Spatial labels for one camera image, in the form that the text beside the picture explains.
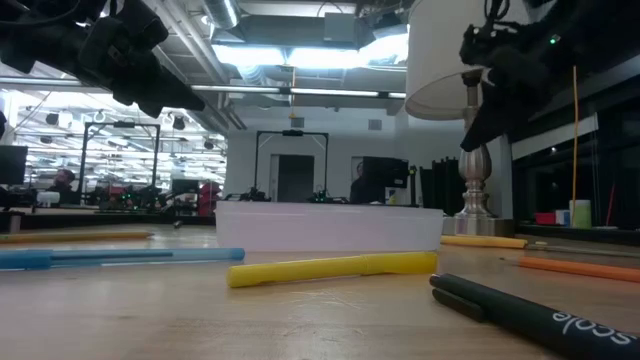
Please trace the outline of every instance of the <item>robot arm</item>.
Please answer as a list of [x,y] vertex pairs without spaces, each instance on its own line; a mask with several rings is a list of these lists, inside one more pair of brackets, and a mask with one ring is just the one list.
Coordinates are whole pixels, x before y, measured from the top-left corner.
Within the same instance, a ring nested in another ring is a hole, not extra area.
[[[628,31],[638,26],[638,1],[556,0],[532,24],[501,21],[510,1],[517,0],[486,0],[486,23],[464,34],[462,62],[488,68],[483,104],[461,144],[466,151],[525,124],[570,86],[574,65],[581,74],[602,71],[640,47]],[[535,9],[552,0],[523,1]]]
[[203,110],[204,102],[160,65],[151,50],[167,28],[142,0],[100,17],[107,0],[0,0],[0,61],[29,73],[36,61],[134,102],[152,117],[162,108]]

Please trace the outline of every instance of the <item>white box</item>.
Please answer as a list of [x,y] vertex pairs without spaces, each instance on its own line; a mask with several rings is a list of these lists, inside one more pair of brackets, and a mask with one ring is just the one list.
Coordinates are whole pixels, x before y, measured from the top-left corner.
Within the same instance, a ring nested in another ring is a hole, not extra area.
[[221,247],[246,251],[431,251],[442,210],[375,205],[219,201]]

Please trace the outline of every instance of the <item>computer monitor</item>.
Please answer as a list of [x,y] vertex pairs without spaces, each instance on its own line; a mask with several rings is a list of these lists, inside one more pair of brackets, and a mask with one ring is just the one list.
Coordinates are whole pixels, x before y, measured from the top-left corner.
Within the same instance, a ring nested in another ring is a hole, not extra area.
[[362,173],[369,184],[406,189],[409,161],[365,156],[362,159]]
[[22,185],[27,169],[26,146],[0,145],[0,184]]
[[171,191],[174,194],[197,194],[200,192],[200,180],[174,179]]

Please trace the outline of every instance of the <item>doorway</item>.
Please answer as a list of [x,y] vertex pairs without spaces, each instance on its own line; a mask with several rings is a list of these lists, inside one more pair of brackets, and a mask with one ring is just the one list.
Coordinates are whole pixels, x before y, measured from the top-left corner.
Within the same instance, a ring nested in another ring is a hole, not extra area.
[[278,155],[275,201],[304,203],[313,194],[315,158],[310,155]]

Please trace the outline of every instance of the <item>table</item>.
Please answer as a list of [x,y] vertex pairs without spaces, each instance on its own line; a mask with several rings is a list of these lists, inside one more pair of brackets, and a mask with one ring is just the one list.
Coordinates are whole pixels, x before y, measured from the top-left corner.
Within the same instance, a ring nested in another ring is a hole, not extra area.
[[[119,229],[150,230],[157,234],[156,240],[74,243],[62,248],[217,246],[211,227]],[[517,268],[498,260],[517,257],[521,250],[443,246],[439,253],[441,272],[464,276],[621,331],[640,333],[639,284]],[[640,267],[637,259],[606,261],[597,256],[536,254]],[[337,255],[349,254],[249,253],[245,262]],[[491,324],[475,323],[438,304],[430,294],[428,275],[351,277],[229,289],[225,282],[228,266],[198,263],[0,272],[1,357],[556,358],[527,340]]]

